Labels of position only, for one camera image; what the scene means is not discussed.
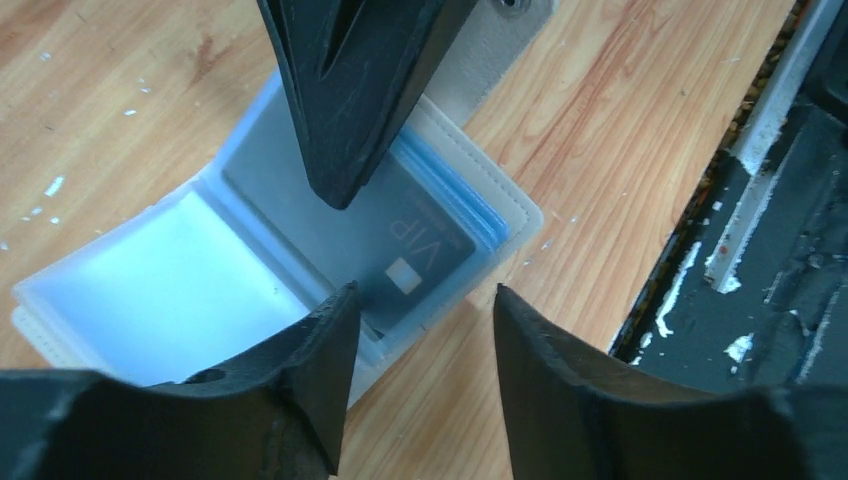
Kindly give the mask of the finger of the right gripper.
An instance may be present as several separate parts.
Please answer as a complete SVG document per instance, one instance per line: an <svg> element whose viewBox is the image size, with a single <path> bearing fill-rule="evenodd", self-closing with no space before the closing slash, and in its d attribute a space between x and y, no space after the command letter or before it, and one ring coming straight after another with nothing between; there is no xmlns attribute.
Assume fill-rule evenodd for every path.
<svg viewBox="0 0 848 480"><path fill-rule="evenodd" d="M271 0L271 40L309 186L343 210L369 181L473 1Z"/></svg>

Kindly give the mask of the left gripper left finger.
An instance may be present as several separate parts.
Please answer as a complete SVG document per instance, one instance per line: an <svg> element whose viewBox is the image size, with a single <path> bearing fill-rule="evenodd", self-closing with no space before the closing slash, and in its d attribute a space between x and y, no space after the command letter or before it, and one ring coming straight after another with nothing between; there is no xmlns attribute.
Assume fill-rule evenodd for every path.
<svg viewBox="0 0 848 480"><path fill-rule="evenodd" d="M5 479L326 479L339 469L358 286L181 383L1 374Z"/></svg>

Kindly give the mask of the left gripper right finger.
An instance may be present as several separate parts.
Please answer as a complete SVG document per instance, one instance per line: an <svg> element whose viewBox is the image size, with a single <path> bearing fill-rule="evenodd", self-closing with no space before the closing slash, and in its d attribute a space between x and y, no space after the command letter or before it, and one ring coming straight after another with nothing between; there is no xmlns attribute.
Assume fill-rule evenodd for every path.
<svg viewBox="0 0 848 480"><path fill-rule="evenodd" d="M847 390L713 394L638 370L549 321L506 285L493 305L517 479L843 479Z"/></svg>

